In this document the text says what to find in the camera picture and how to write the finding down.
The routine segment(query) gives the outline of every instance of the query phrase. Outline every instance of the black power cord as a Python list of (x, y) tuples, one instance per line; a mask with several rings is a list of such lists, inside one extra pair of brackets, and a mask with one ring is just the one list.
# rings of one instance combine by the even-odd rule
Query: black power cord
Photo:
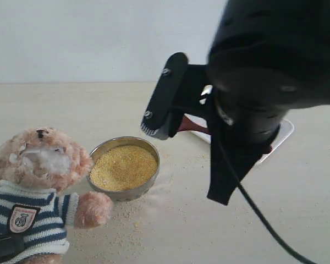
[(249, 194), (246, 192), (246, 190), (244, 189), (244, 187), (242, 186), (237, 173), (235, 171), (235, 169), (233, 168), (225, 150), (224, 147), (221, 143), (221, 141), (219, 141), (219, 148), (220, 151), (222, 153), (222, 156), (226, 162), (226, 164), (228, 165), (232, 176), (234, 178), (234, 180), (237, 182), (237, 187), (240, 190), (240, 192), (242, 193), (243, 197), (245, 198), (245, 200), (248, 202), (248, 204), (250, 205), (250, 207), (253, 209), (253, 211), (255, 212), (255, 214), (259, 217), (260, 221), (263, 223), (263, 225), (266, 227), (266, 229), (268, 229), (269, 233), (271, 234), (271, 236), (273, 236), (273, 238), (276, 240), (276, 242), (288, 253), (290, 254), (292, 257), (294, 257), (296, 260), (300, 261), (303, 264), (317, 264), (311, 260), (309, 260), (308, 258), (304, 257), (303, 255), (299, 254), (297, 251), (295, 251), (292, 247), (290, 247), (277, 233), (276, 231), (273, 229), (273, 227), (270, 225), (270, 223), (268, 222), (267, 219), (265, 219), (264, 215), (262, 214), (262, 212), (260, 211), (260, 209), (257, 207), (257, 205), (254, 203), (254, 201), (252, 200), (252, 198), (249, 196)]

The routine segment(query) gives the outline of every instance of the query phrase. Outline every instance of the stuffed animal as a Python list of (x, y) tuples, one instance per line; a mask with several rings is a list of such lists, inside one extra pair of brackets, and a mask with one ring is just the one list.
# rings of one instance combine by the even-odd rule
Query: stuffed animal
[(25, 248), (5, 264), (60, 264), (65, 226), (106, 224), (113, 202), (105, 194), (60, 195), (91, 167), (85, 149), (53, 128), (26, 130), (0, 147), (0, 234), (21, 234)]

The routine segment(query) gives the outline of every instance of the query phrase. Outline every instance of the spilled grains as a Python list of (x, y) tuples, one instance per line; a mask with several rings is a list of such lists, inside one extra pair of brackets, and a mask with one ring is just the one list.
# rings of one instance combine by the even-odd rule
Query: spilled grains
[(150, 180), (156, 170), (155, 158), (144, 148), (121, 146), (104, 153), (97, 160), (90, 179), (101, 189), (126, 191)]

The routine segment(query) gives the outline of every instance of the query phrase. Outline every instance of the metal bowl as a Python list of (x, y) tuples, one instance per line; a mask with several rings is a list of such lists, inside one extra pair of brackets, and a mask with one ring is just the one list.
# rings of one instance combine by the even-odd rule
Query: metal bowl
[(150, 180), (143, 183), (142, 185), (138, 186), (135, 189), (127, 190), (127, 191), (108, 191), (105, 189), (101, 189), (98, 186), (95, 186), (93, 182), (90, 179), (90, 176), (87, 176), (87, 180), (91, 187), (100, 193), (105, 193), (107, 196), (109, 196), (113, 201), (131, 201), (138, 199), (143, 194), (147, 193), (149, 189), (153, 186), (158, 174), (159, 174), (159, 167), (160, 167), (160, 156), (156, 148), (150, 144), (148, 141), (141, 139), (139, 137), (133, 137), (133, 136), (123, 136), (123, 137), (117, 137), (114, 139), (110, 139), (108, 141), (103, 142), (102, 144), (98, 145), (95, 149), (92, 150), (90, 153), (90, 157), (94, 162), (96, 162), (101, 155), (108, 152), (111, 149), (114, 149), (116, 147), (121, 146), (138, 146), (142, 147), (143, 149), (147, 150), (156, 160), (157, 163), (157, 170), (152, 176)]

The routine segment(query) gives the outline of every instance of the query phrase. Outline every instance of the badge on sweater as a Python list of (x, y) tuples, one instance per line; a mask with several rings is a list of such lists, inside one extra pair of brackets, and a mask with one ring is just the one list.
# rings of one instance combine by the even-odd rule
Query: badge on sweater
[(33, 227), (40, 208), (23, 205), (14, 205), (7, 221), (12, 233), (24, 233)]

